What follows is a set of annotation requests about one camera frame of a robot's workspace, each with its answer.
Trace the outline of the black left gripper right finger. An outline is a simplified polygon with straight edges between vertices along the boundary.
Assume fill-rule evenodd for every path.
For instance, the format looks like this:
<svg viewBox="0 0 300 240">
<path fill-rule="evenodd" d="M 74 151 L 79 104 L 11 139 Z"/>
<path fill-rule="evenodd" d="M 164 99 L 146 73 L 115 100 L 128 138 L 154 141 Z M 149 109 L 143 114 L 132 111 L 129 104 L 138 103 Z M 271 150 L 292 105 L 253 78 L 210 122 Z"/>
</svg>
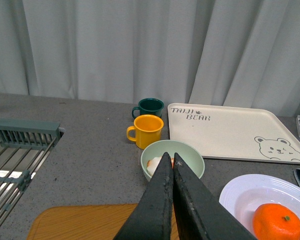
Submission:
<svg viewBox="0 0 300 240">
<path fill-rule="evenodd" d="M 174 154 L 173 206 L 181 240 L 254 240 L 178 153 Z"/>
</svg>

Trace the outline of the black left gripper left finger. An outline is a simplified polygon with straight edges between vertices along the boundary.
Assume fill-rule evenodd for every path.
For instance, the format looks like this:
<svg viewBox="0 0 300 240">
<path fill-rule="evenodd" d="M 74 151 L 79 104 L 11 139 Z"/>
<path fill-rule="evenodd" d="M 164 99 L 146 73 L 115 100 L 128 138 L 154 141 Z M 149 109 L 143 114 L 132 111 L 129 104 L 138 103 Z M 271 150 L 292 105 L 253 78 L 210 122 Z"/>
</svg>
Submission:
<svg viewBox="0 0 300 240">
<path fill-rule="evenodd" d="M 139 203 L 115 240 L 169 240 L 172 230 L 174 173 L 165 152 Z"/>
</svg>

